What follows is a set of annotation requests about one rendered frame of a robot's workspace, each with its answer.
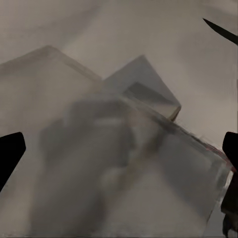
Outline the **parer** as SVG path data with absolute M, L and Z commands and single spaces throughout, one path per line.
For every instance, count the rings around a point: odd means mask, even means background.
M 224 36 L 226 39 L 230 40 L 231 42 L 235 43 L 238 45 L 238 36 L 232 34 L 231 32 L 223 29 L 222 27 L 204 19 L 204 21 L 217 33 L 220 35 Z

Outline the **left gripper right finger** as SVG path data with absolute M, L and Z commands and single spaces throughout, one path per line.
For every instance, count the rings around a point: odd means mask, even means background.
M 238 171 L 238 134 L 227 132 L 223 141 L 222 149 Z

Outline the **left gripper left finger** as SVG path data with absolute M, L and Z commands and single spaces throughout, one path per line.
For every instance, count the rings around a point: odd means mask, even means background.
M 0 137 L 0 191 L 25 151 L 22 132 Z

